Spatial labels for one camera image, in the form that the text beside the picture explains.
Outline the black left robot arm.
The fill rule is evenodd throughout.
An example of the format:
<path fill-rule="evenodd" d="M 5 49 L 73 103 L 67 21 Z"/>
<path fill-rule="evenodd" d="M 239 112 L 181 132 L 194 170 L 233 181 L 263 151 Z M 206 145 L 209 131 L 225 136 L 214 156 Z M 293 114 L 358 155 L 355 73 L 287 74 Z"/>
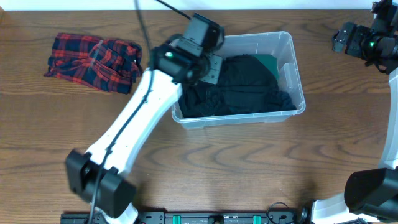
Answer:
<path fill-rule="evenodd" d="M 65 159 L 70 190 L 90 203 L 89 213 L 63 214 L 61 223 L 135 223 L 136 187 L 126 177 L 157 123 L 181 97 L 183 86 L 217 78 L 224 28 L 194 14 L 184 34 L 175 34 L 150 52 L 149 67 L 121 114 L 85 153 Z"/>

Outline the black garment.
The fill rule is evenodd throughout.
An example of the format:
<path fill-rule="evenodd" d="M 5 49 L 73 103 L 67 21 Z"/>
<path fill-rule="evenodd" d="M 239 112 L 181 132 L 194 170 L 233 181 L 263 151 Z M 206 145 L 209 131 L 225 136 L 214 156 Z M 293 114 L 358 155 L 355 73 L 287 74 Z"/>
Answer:
<path fill-rule="evenodd" d="M 279 89 L 273 74 L 254 55 L 228 57 L 217 84 L 199 81 L 185 87 L 178 103 L 184 118 L 296 109 L 289 94 Z"/>

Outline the red navy plaid shirt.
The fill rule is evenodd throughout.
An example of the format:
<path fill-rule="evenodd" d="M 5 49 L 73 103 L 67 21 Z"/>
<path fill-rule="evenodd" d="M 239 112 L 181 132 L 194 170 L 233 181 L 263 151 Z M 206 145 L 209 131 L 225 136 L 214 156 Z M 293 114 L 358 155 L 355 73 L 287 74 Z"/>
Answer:
<path fill-rule="evenodd" d="M 126 95 L 142 74 L 141 59 L 141 46 L 131 40 L 59 33 L 44 76 Z"/>

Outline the dark green garment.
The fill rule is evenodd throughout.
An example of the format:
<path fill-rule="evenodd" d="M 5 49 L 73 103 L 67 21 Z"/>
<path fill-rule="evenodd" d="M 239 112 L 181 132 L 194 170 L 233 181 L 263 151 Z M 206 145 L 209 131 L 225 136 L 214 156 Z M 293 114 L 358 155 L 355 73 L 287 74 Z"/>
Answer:
<path fill-rule="evenodd" d="M 256 54 L 254 57 L 273 74 L 276 80 L 279 79 L 277 59 L 274 56 L 268 54 Z"/>

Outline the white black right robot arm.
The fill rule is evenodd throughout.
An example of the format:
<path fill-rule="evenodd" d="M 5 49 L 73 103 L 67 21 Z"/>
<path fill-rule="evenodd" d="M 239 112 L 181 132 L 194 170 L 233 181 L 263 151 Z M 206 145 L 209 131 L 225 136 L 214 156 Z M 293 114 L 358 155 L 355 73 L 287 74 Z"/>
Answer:
<path fill-rule="evenodd" d="M 384 147 L 389 113 L 387 75 L 331 49 L 346 21 L 368 25 L 364 10 L 305 11 L 296 22 L 297 60 L 307 101 L 298 117 L 299 157 L 308 171 L 294 194 L 299 202 L 343 191 L 356 171 L 374 169 Z"/>

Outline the clear plastic storage bin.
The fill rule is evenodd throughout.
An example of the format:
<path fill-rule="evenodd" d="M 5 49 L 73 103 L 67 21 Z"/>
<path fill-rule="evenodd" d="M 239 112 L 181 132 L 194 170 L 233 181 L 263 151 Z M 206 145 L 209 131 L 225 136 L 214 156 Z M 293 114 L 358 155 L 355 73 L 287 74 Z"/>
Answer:
<path fill-rule="evenodd" d="M 257 34 L 227 35 L 225 43 L 215 52 L 224 59 L 237 55 L 271 55 L 277 60 L 279 89 L 288 93 L 296 106 L 292 111 L 252 113 L 229 116 L 184 118 L 179 104 L 171 107 L 172 118 L 185 129 L 244 123 L 277 123 L 306 109 L 299 68 L 292 36 L 285 31 Z"/>

